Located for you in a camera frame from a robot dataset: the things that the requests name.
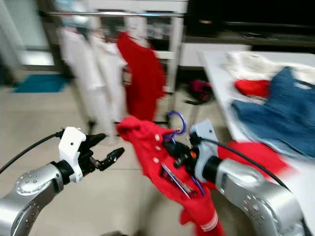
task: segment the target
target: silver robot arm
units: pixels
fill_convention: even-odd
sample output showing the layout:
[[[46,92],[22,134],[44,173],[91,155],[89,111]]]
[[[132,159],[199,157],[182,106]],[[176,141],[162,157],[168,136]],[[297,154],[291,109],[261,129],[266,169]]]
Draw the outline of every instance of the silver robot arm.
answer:
[[[40,211],[62,190],[62,174],[52,164],[20,176],[0,199],[0,235],[27,236]]]
[[[40,211],[70,181],[79,182],[95,169],[105,170],[123,154],[121,147],[103,161],[95,160],[90,150],[104,134],[85,135],[67,127],[59,144],[60,161],[51,162],[20,176],[13,189],[0,199],[0,236],[27,236]]]
[[[267,181],[256,169],[223,160],[217,189],[251,220],[259,236],[303,236],[302,211],[294,195]]]
[[[217,141],[209,120],[194,125],[191,134]],[[259,236],[305,235],[301,208],[290,191],[267,181],[250,166],[217,158],[217,146],[212,143],[201,141],[198,149],[195,176],[215,183],[217,190],[249,217]]]

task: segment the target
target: denim jacket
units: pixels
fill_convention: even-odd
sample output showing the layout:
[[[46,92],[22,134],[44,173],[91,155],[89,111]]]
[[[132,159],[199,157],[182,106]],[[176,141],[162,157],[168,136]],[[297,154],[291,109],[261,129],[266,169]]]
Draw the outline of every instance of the denim jacket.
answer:
[[[315,160],[315,87],[298,81],[285,67],[269,90],[263,105],[232,102],[244,133],[282,154]]]

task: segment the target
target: red fabric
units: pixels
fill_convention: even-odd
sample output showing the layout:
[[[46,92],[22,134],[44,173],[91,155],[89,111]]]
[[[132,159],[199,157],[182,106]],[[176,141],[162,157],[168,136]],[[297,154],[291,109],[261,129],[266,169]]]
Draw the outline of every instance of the red fabric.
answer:
[[[272,173],[278,175],[283,172],[293,171],[292,167],[285,162],[282,161],[279,154],[277,154],[270,147],[262,144],[262,143],[253,143],[253,142],[244,142],[238,143],[236,141],[232,141],[227,143],[227,145],[242,154],[248,156],[250,159],[258,162],[260,165],[264,166],[266,169],[271,171]],[[221,159],[233,159],[239,163],[252,166],[259,172],[261,172],[265,177],[268,175],[263,172],[261,169],[251,164],[247,160],[243,159],[239,155],[224,149],[223,147],[218,147],[218,156]]]
[[[131,71],[131,85],[126,88],[126,103],[130,115],[153,120],[157,99],[164,96],[165,74],[150,48],[133,42],[127,33],[118,36],[117,46]]]
[[[264,98],[269,95],[269,80],[237,80],[234,85],[244,95]]]
[[[141,121],[135,117],[125,118],[117,125],[117,131],[125,140],[132,143],[138,161],[142,166],[143,174],[166,197],[183,205],[186,214],[181,217],[181,223],[193,221],[196,225],[206,228],[217,217],[216,210],[211,200],[210,190],[203,184],[205,195],[202,196],[198,187],[186,173],[185,167],[175,169],[174,158],[162,146],[163,135],[173,132],[171,129],[162,128],[150,121]],[[164,163],[171,172],[191,189],[198,192],[196,197],[189,199],[177,186],[160,176],[161,164]],[[223,236],[224,232],[220,224],[208,232],[196,231],[198,236]]]

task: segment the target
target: white table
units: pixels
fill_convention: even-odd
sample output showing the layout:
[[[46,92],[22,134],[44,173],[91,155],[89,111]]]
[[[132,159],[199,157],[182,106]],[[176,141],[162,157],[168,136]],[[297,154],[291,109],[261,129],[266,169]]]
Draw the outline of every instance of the white table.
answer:
[[[270,53],[256,52],[272,61],[295,62],[315,66],[315,56],[302,53]],[[226,52],[203,51],[199,52],[200,60],[205,68],[207,77],[212,85],[214,94],[223,113],[227,128],[236,141],[248,141],[241,131],[238,121],[231,110],[231,102],[234,99],[250,101],[250,99],[236,90],[235,80],[229,72],[223,68]],[[315,234],[315,163],[305,163],[284,157],[284,160],[296,169],[296,173],[290,176],[278,176],[294,193],[308,226]]]

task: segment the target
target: blue mat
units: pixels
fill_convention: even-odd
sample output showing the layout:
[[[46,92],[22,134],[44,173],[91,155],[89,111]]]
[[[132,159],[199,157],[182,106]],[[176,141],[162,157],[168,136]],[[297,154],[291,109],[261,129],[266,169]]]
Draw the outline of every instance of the blue mat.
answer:
[[[29,75],[13,92],[60,92],[68,80],[56,74]]]

